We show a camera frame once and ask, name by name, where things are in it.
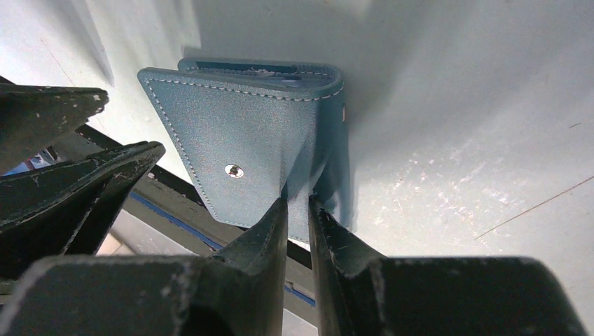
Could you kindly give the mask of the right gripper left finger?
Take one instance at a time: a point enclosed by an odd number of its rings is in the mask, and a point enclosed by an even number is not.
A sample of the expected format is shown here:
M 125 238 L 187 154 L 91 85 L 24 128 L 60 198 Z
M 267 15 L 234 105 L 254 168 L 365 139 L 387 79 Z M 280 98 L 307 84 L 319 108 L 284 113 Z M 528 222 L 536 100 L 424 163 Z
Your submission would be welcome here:
M 1 310 L 2 335 L 280 335 L 287 204 L 220 251 L 35 262 Z

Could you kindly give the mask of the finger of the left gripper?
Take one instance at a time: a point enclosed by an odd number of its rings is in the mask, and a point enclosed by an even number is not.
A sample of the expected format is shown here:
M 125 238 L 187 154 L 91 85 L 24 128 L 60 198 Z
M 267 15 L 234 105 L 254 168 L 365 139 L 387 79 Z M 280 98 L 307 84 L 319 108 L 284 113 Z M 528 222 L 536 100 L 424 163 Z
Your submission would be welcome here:
M 1 177 L 1 278 L 48 256 L 94 255 L 137 182 L 165 154 L 156 141 Z
M 5 174 L 104 110 L 96 87 L 1 84 L 1 173 Z

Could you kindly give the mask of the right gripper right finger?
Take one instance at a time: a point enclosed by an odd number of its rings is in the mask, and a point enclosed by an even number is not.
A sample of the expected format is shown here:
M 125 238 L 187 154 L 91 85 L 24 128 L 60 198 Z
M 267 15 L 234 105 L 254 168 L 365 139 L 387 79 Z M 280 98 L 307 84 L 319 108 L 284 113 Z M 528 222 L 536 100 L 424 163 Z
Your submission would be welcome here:
M 585 335 L 562 286 L 526 257 L 390 258 L 315 198 L 309 230 L 320 335 Z

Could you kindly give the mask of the blue card holder wallet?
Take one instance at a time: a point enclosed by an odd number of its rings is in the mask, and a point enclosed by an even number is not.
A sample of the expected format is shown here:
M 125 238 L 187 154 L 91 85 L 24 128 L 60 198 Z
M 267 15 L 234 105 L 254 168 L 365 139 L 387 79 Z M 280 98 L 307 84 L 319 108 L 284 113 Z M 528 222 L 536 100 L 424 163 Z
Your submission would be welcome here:
M 138 80 L 200 199 L 249 228 L 278 198 L 289 237 L 308 242 L 309 199 L 352 223 L 345 91 L 332 65 L 186 57 Z

